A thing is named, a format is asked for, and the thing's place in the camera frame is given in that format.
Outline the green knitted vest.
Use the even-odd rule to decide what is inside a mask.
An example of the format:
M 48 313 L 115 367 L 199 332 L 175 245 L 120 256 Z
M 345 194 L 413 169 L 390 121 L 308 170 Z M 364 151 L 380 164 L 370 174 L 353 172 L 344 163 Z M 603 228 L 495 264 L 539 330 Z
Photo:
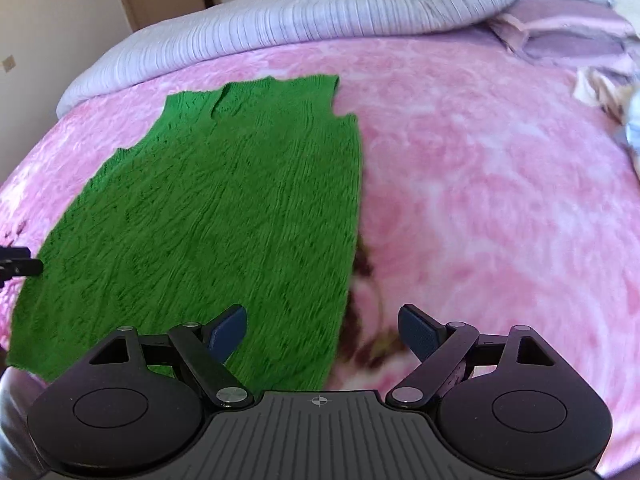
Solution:
M 8 362 L 46 382 L 118 326 L 162 334 L 234 304 L 229 368 L 250 390 L 329 377 L 355 259 L 357 118 L 335 75 L 230 82 L 167 97 L 132 148 L 68 206 L 13 309 Z

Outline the pink rose blanket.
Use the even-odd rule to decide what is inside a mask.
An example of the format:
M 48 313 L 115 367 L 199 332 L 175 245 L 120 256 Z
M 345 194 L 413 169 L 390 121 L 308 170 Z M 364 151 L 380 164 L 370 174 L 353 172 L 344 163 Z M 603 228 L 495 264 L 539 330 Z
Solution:
M 532 326 L 608 404 L 601 474 L 639 458 L 639 183 L 616 123 L 567 70 L 470 32 L 343 39 L 201 62 L 60 120 L 1 189 L 1 239 L 38 249 L 89 179 L 181 91 L 315 74 L 358 119 L 356 269 L 330 389 L 387 390 L 416 366 L 403 304 L 504 334 Z

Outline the cream crumpled cloth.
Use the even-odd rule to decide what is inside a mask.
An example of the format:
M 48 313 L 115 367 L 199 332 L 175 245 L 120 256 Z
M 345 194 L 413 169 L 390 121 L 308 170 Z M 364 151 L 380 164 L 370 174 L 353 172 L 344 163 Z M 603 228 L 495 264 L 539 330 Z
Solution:
M 578 70 L 573 96 L 588 106 L 602 108 L 621 124 L 639 118 L 638 84 L 619 84 L 594 68 Z

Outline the pink striped pillow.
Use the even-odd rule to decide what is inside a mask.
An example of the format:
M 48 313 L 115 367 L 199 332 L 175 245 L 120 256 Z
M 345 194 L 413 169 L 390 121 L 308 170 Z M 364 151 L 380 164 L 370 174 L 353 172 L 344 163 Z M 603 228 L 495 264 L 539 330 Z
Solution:
M 521 0 L 487 21 L 504 45 L 529 63 L 597 68 L 623 76 L 639 64 L 630 21 L 586 0 Z

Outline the white striped duvet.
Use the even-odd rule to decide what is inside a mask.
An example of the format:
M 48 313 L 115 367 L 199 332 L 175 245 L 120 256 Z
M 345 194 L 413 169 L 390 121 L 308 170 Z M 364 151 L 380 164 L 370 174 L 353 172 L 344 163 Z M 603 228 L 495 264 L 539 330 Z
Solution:
M 142 28 L 104 53 L 65 90 L 64 117 L 97 96 L 223 56 L 340 38 L 450 32 L 520 0 L 234 0 Z M 609 6 L 614 0 L 587 0 Z

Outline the beige wall switch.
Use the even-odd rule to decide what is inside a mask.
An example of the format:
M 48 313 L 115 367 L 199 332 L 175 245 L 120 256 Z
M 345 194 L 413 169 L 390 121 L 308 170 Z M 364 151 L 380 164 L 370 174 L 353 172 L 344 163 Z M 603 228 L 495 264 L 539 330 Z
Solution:
M 6 73 L 9 73 L 11 70 L 14 69 L 14 67 L 16 66 L 15 60 L 14 60 L 14 56 L 13 55 L 9 55 L 7 56 L 3 61 L 2 61 L 2 67 L 3 70 Z

